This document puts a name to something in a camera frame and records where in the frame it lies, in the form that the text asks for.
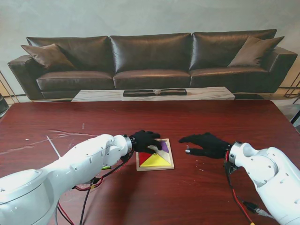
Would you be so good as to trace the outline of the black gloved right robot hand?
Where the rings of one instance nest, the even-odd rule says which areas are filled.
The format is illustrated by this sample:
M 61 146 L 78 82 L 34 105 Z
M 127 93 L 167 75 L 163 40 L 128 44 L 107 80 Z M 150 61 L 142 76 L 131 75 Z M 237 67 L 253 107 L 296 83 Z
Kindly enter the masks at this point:
M 213 159 L 221 159 L 226 157 L 232 145 L 222 139 L 217 138 L 211 133 L 193 134 L 179 139 L 179 143 L 192 143 L 200 146 L 197 148 L 187 148 L 185 152 L 189 155 L 204 156 Z

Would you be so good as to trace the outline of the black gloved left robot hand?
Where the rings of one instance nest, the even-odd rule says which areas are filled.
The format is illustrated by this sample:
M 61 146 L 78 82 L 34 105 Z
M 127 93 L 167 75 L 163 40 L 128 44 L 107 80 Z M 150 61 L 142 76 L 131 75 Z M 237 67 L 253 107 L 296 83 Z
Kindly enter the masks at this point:
M 158 133 L 141 130 L 139 132 L 135 132 L 129 138 L 132 143 L 132 148 L 135 152 L 154 154 L 155 151 L 150 149 L 149 146 L 156 146 L 158 150 L 162 150 L 162 145 L 157 140 L 160 138 L 160 134 Z

